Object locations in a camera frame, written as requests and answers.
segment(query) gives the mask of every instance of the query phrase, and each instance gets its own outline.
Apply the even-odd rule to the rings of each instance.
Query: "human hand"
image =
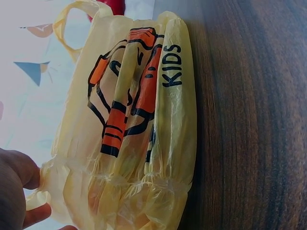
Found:
[[[41,222],[51,215],[45,204],[31,211],[25,210],[23,188],[39,186],[39,168],[27,155],[0,149],[0,229],[21,230]],[[61,230],[76,230],[66,226]]]

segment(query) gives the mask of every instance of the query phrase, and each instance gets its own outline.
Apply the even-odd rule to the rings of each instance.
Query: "wrinkled plastic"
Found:
[[[94,14],[83,49],[64,40],[71,8]],[[196,156],[185,23],[171,12],[133,21],[102,3],[78,1],[54,31],[79,58],[52,159],[27,209],[48,202],[53,218],[82,230],[176,230]]]

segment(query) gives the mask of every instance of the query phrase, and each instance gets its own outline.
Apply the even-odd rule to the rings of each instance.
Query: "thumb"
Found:
[[[38,188],[40,169],[29,156],[14,150],[0,149],[0,159],[15,171],[24,188]]]

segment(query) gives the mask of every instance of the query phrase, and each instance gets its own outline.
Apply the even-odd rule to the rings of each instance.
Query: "finger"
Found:
[[[74,226],[68,225],[68,226],[65,226],[64,228],[61,228],[59,230],[77,230],[77,229]]]
[[[41,222],[51,215],[51,207],[49,204],[44,204],[41,207],[27,211],[24,218],[23,229],[28,228],[38,222]]]
[[[18,151],[0,149],[0,159],[16,172],[24,188],[38,188],[40,169],[29,156]]]

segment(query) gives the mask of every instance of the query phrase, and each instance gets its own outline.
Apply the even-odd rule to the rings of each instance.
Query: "dark wood grain surface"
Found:
[[[191,37],[198,155],[180,230],[307,229],[307,0],[156,0]]]

